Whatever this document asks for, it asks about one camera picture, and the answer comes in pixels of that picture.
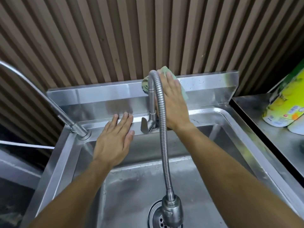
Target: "person's right arm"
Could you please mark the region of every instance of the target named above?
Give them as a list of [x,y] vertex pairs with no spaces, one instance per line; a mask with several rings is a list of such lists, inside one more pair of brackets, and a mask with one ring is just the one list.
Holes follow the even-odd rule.
[[290,207],[190,122],[178,80],[170,74],[167,79],[160,76],[167,126],[191,154],[227,226],[304,227],[304,221]]

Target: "sink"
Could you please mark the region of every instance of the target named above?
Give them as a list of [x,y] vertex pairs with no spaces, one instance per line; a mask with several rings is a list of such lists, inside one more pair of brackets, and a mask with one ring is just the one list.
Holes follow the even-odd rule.
[[[189,97],[191,122],[304,218],[303,188],[229,105],[238,77],[235,71],[178,76]],[[140,130],[142,117],[149,117],[141,80],[54,89],[47,95],[92,134],[80,140],[69,126],[63,128],[20,228],[87,168],[104,126],[113,114],[124,111],[134,116],[130,152],[102,183],[85,227],[166,228],[157,213],[166,193],[159,130],[147,135]],[[183,204],[183,226],[226,227],[190,154],[172,130],[167,133],[171,180]]]

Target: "drain ring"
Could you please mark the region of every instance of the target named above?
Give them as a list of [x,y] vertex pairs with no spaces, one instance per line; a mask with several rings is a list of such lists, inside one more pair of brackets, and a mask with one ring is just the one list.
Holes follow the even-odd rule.
[[151,207],[148,214],[148,228],[170,228],[163,221],[161,202],[162,201],[159,200]]

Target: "slatted wall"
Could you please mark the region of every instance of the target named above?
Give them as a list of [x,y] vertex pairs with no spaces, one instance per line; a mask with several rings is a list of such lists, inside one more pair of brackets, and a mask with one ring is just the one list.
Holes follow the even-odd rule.
[[[271,88],[303,46],[304,0],[0,0],[0,59],[41,90],[174,74],[240,71],[236,95]],[[0,69],[0,123],[55,145],[62,123]]]

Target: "faucet handle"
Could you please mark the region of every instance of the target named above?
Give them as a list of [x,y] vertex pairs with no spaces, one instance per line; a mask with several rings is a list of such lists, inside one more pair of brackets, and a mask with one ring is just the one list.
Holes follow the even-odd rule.
[[141,126],[140,130],[143,134],[148,134],[155,127],[156,122],[152,120],[148,120],[146,118],[141,118]]

